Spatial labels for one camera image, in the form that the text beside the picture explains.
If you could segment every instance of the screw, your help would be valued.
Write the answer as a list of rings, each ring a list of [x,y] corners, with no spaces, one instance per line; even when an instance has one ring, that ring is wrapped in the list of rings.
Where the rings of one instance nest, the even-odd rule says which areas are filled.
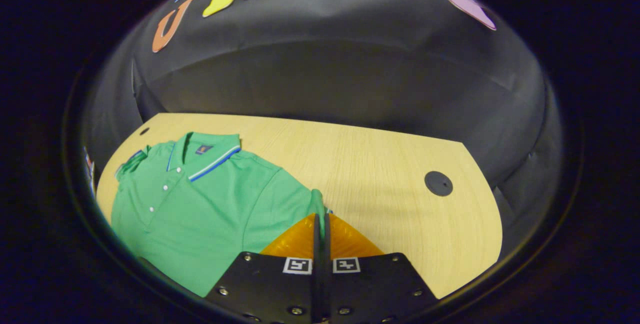
[[[303,315],[305,314],[305,311],[302,310],[302,308],[299,308],[297,306],[293,306],[293,308],[291,308],[291,314],[293,315]]]

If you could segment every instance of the green polo shirt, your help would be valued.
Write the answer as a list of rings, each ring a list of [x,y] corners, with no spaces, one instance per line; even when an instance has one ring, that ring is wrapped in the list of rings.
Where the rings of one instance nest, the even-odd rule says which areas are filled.
[[[116,172],[111,224],[131,252],[205,297],[236,256],[260,253],[322,194],[241,150],[239,135],[187,133],[147,146]]]

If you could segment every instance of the shirt logo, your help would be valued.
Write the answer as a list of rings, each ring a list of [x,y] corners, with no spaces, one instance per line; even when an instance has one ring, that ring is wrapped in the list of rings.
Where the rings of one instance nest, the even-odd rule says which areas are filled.
[[[333,273],[345,274],[345,273],[360,273],[360,262],[358,258],[336,258],[333,260]]]
[[[310,276],[313,260],[307,258],[286,258],[283,273]]]
[[[198,150],[196,150],[196,154],[201,156],[203,154],[205,154],[208,150],[210,150],[211,148],[213,148],[213,145],[201,145]]]

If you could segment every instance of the light wood surface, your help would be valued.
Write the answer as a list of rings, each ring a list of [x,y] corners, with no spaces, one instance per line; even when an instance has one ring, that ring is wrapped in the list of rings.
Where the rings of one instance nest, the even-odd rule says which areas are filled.
[[[439,299],[498,260],[503,235],[498,206],[461,142],[315,121],[158,114],[122,143],[103,171],[96,197],[109,223],[116,169],[144,146],[190,131],[240,134],[242,150],[320,190],[325,206],[385,253],[405,254]],[[450,178],[450,195],[429,191],[425,174],[430,171]]]

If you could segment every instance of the shirt sleeve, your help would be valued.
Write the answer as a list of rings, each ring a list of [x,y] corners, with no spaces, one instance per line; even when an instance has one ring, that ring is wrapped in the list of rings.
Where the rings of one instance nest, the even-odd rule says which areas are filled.
[[[260,253],[279,235],[312,213],[324,219],[322,194],[279,169],[259,194],[242,238],[242,250]]]
[[[121,179],[123,178],[123,176],[125,176],[126,173],[133,173],[138,167],[138,165],[140,165],[140,163],[143,160],[145,160],[147,156],[149,156],[150,149],[151,149],[151,146],[147,145],[146,147],[144,147],[144,149],[136,151],[133,155],[131,155],[130,158],[128,158],[128,160],[125,163],[120,165],[119,168],[116,170],[116,174],[115,174],[116,180],[121,181]]]

